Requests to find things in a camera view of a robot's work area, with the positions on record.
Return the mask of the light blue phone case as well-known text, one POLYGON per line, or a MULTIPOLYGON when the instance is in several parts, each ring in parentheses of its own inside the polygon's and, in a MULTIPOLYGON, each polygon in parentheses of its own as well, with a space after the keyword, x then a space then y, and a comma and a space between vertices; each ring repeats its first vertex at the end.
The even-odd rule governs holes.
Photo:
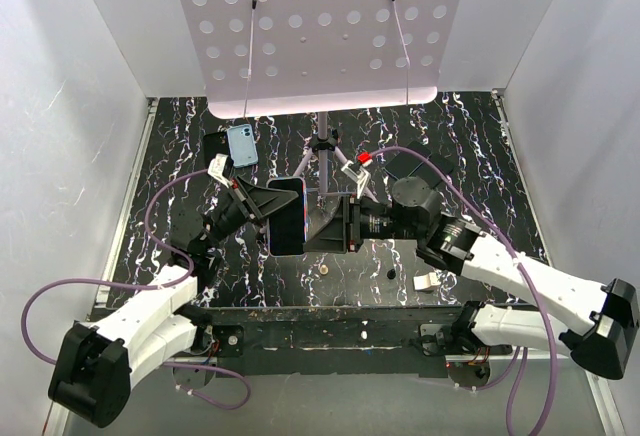
POLYGON ((249 167, 258 163, 255 137, 250 124, 230 127, 226 134, 235 168, 249 167))

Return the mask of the black smartphone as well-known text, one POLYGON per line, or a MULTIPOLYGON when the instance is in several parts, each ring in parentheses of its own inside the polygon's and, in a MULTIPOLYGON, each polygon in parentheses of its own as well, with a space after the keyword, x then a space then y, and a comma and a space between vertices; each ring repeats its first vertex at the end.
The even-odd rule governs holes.
MULTIPOLYGON (((412 141, 407 145, 407 148, 420 154, 424 158, 429 158, 431 155, 430 149, 418 141, 412 141)), ((385 164, 385 172, 394 179, 402 179, 411 176, 422 165, 422 160, 416 158, 412 154, 406 152, 398 152, 393 156, 388 163, 385 164)))

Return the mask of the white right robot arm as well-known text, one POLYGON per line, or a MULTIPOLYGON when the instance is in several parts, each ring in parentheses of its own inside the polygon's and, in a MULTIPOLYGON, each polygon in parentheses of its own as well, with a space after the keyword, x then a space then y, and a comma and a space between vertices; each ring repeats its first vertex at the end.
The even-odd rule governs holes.
POLYGON ((411 240, 428 266, 486 283, 532 310, 468 302, 449 334, 464 353, 483 346, 548 349, 609 380, 621 379, 639 331, 637 290, 615 278, 581 279, 518 253, 442 210, 442 197, 418 177, 396 181, 385 205, 344 196, 331 219, 304 244, 307 252, 356 252, 367 240, 411 240))

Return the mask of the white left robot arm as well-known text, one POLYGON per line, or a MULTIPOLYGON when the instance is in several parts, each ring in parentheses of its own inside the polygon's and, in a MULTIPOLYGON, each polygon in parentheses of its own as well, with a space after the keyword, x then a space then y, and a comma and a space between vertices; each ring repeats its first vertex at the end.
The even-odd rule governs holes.
POLYGON ((179 275, 177 264, 165 266, 151 289, 139 290, 91 325, 75 324, 63 338, 49 398, 104 428, 122 412, 132 389, 175 354, 205 354, 213 333, 189 303, 216 275, 220 259, 215 249, 246 223, 263 226, 300 200, 295 190, 255 186, 242 178, 229 182, 182 257, 188 276, 179 275))

